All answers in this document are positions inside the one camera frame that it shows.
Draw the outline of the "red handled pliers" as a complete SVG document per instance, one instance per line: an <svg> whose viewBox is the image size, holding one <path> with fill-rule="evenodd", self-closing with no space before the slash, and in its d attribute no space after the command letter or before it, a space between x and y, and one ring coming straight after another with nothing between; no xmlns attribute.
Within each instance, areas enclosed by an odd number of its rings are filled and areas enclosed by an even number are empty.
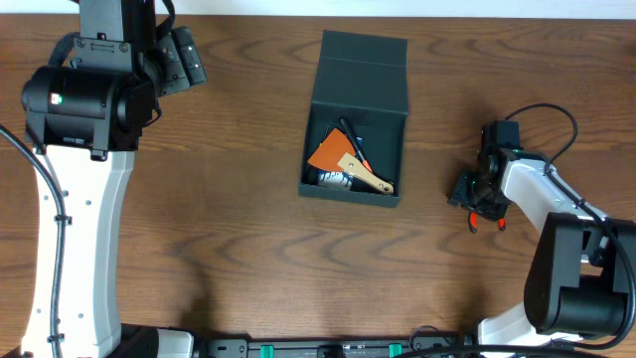
<svg viewBox="0 0 636 358"><path fill-rule="evenodd" d="M477 233L477 225L476 225L477 214L474 212L470 212L468 214L468 227L472 234ZM496 221L498 230L503 232L506 230L506 221L504 219L499 219Z"/></svg>

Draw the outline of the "small claw hammer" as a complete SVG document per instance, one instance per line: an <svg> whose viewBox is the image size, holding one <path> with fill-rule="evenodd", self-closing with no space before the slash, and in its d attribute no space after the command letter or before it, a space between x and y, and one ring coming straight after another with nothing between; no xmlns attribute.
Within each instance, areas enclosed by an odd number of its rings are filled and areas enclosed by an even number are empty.
<svg viewBox="0 0 636 358"><path fill-rule="evenodd" d="M361 181L384 195L392 193L395 190L393 183L375 173L362 149L362 140L356 135L350 121L345 117L341 117L340 123L343 140L346 138L348 142L338 162L343 174L352 181Z"/></svg>

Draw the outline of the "dark green box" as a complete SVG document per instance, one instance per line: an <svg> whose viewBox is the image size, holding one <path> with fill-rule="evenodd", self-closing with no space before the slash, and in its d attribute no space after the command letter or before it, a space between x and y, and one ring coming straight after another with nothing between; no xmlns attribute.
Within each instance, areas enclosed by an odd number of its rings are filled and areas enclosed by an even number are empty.
<svg viewBox="0 0 636 358"><path fill-rule="evenodd" d="M408 117L407 40L326 30L310 101L298 192L302 196L394 208L400 202L403 137ZM391 181L384 195L354 180L350 191L317 185L307 160L347 118L375 173Z"/></svg>

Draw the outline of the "orange scraper wooden handle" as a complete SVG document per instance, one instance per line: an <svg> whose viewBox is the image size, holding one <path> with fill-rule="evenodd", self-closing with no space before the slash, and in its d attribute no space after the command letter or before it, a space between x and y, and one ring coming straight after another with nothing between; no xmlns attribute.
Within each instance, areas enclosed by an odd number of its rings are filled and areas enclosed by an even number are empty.
<svg viewBox="0 0 636 358"><path fill-rule="evenodd" d="M354 146L348 137L338 128L334 128L307 162L323 171L346 173L384 195L392 195L395 192L394 186L376 176L355 154Z"/></svg>

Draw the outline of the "blue screwdriver bit case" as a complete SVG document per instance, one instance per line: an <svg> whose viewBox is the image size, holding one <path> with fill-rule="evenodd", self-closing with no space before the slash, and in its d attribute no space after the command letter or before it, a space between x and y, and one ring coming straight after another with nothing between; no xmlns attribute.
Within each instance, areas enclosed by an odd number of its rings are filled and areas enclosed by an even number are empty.
<svg viewBox="0 0 636 358"><path fill-rule="evenodd" d="M350 191L353 184L353 178L345 172L318 171L317 185L324 188L335 190Z"/></svg>

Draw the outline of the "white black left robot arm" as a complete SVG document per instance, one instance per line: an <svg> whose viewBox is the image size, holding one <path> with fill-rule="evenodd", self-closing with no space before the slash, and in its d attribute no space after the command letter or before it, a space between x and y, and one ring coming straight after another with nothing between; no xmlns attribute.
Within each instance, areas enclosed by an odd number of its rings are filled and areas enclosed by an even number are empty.
<svg viewBox="0 0 636 358"><path fill-rule="evenodd" d="M25 83L19 150L37 173L39 235L24 357L201 357L177 328L124 324L116 302L127 183L161 97L206 81L189 28L150 0L82 0L80 29Z"/></svg>

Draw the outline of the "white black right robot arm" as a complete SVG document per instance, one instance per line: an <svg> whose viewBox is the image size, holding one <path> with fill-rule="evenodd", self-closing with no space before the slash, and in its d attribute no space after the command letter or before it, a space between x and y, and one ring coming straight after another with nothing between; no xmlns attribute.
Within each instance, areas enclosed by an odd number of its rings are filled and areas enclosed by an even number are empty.
<svg viewBox="0 0 636 358"><path fill-rule="evenodd" d="M492 357L565 345L605 350L635 325L635 224L589 205L544 155L516 146L480 152L449 202L503 223L518 206L538 231L521 303L482 320L478 342Z"/></svg>

